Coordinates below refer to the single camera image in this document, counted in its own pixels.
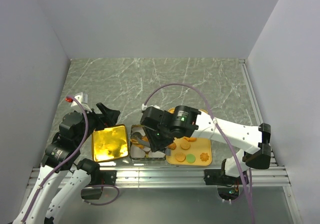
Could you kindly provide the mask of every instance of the cookie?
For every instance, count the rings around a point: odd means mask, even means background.
[[[140,149],[145,148],[144,145],[142,145],[142,144],[133,144],[133,145],[135,145],[136,147],[138,147],[138,148],[140,148]]]
[[[194,138],[194,137],[183,137],[184,139],[186,139],[188,142],[195,142],[197,140],[197,138]]]
[[[186,159],[184,153],[176,153],[174,157],[178,162],[183,162]]]
[[[188,163],[194,163],[194,162],[196,161],[196,157],[195,157],[193,154],[188,154],[188,155],[186,156],[186,161],[187,161]]]
[[[170,113],[174,113],[174,111],[175,111],[174,108],[171,108],[171,109],[168,110],[168,112],[170,112]]]
[[[138,144],[138,141],[134,138],[130,138],[130,142],[132,142],[133,144]]]
[[[200,111],[202,111],[202,112],[204,112],[204,113],[207,113],[208,114],[208,112],[207,111],[205,111],[205,110],[203,110],[203,109],[199,109]]]
[[[186,140],[186,139],[184,139],[184,138],[182,138],[181,140],[180,140],[180,147],[183,149],[183,150],[188,150],[189,148],[190,148],[190,143]]]
[[[149,139],[148,139],[146,136],[143,136],[143,137],[141,138],[141,140],[144,140],[144,141],[146,141],[146,142],[149,141]]]
[[[209,155],[208,155],[208,153],[201,153],[200,159],[201,159],[201,161],[203,161],[203,162],[208,161],[208,160],[209,160]]]
[[[175,143],[171,143],[169,146],[167,146],[167,148],[174,150],[177,148],[177,145]]]

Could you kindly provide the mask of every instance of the black clamp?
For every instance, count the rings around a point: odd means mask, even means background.
[[[143,111],[140,124],[143,125],[151,151],[164,152],[174,138],[191,137],[199,128],[196,120],[200,114],[199,110],[183,105],[177,106],[174,113],[148,107]]]
[[[91,175],[90,185],[112,185],[116,184],[117,171],[115,170],[106,170],[100,171],[99,163],[94,162],[84,158],[81,160],[77,169],[81,169],[87,172],[88,175]],[[81,197],[85,200],[98,200],[102,195],[103,188],[101,189],[84,189],[81,191]]]
[[[44,218],[44,224],[54,224],[54,218]]]
[[[229,187],[234,185],[235,183],[241,184],[241,178],[240,176],[230,177],[226,175],[225,172],[225,165],[226,165],[226,159],[223,160],[221,169],[205,169],[204,170],[204,182],[205,185],[217,185],[217,186],[224,186]],[[247,176],[247,172],[243,172],[244,179],[246,180],[246,184],[249,184],[249,179]]]
[[[262,142],[258,144],[260,150],[254,154],[245,152],[242,161],[248,167],[265,170],[269,168],[271,160],[271,126],[267,123],[262,123],[259,126],[259,131],[262,132]]]

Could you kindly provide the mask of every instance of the reflective gold foil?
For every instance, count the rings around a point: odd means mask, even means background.
[[[92,159],[106,162],[128,156],[128,136],[124,125],[105,128],[92,134]]]

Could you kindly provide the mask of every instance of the round cookie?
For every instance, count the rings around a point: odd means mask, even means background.
[[[188,155],[186,156],[186,161],[187,161],[188,163],[194,163],[194,162],[196,161],[196,157],[195,157],[193,154],[188,154]]]
[[[197,138],[194,138],[194,137],[191,137],[191,138],[183,137],[183,138],[186,139],[188,142],[195,142],[197,140]]]
[[[178,162],[183,162],[186,159],[184,153],[176,153],[174,157]]]
[[[177,145],[175,143],[171,143],[170,145],[167,146],[169,149],[174,150],[177,148]]]
[[[201,161],[203,161],[203,162],[208,161],[208,160],[209,160],[209,155],[208,155],[208,153],[201,153],[200,159],[201,159]]]
[[[186,139],[182,138],[180,141],[180,146],[183,150],[188,150],[191,145]]]

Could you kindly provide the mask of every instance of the yellow tray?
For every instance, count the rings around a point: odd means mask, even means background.
[[[125,125],[116,125],[92,133],[92,159],[109,162],[129,155],[128,135]]]
[[[168,110],[168,112],[171,112],[171,113],[173,113],[173,111],[174,111],[173,108]],[[168,163],[173,165],[208,166],[212,162],[211,141],[209,139],[197,138],[195,142],[189,142],[190,148],[188,150],[184,150],[180,147],[181,139],[182,138],[174,140],[174,142],[176,143],[176,149],[171,150],[170,156],[166,156],[166,160]],[[195,162],[188,163],[187,159],[185,159],[183,162],[178,162],[175,158],[176,153],[183,153],[186,156],[188,154],[193,154],[195,156]],[[200,159],[201,153],[207,153],[209,156],[209,159],[207,161],[201,161]]]

